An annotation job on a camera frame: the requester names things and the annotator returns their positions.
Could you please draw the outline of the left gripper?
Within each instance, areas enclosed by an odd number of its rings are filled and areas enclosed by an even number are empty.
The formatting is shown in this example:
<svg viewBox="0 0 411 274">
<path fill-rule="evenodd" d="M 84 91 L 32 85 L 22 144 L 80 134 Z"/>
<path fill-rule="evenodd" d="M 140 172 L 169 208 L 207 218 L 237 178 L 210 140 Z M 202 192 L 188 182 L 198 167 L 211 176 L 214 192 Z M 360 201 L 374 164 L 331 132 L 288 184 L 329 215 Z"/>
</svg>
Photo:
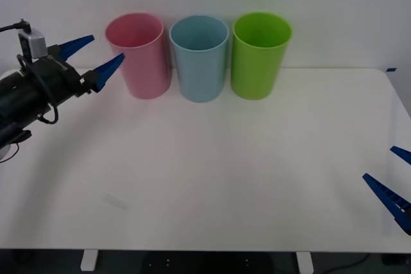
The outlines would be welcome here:
<svg viewBox="0 0 411 274">
<path fill-rule="evenodd" d="M 125 56 L 123 53 L 105 64 L 87 71 L 82 76 L 66 61 L 94 40 L 88 35 L 63 44 L 48 47 L 48 56 L 34 60 L 30 69 L 35 70 L 46 84 L 53 99 L 80 97 L 91 91 L 99 93 L 109 78 L 120 67 Z"/>
</svg>

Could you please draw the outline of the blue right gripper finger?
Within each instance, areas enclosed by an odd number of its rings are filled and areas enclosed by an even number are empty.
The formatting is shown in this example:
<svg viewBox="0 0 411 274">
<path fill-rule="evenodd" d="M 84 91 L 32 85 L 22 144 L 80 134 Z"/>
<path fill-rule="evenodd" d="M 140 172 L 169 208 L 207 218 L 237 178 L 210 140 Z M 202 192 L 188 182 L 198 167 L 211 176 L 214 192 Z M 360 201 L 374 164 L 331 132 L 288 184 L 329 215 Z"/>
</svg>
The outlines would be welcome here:
<svg viewBox="0 0 411 274">
<path fill-rule="evenodd" d="M 391 213 L 400 228 L 410 235 L 410 202 L 391 191 L 368 173 L 364 174 L 362 178 Z"/>
<path fill-rule="evenodd" d="M 403 159 L 407 164 L 411 164 L 411 152 L 404 150 L 402 148 L 399 148 L 397 146 L 393 146 L 390 149 L 391 152 L 393 152 L 395 155 Z"/>
</svg>

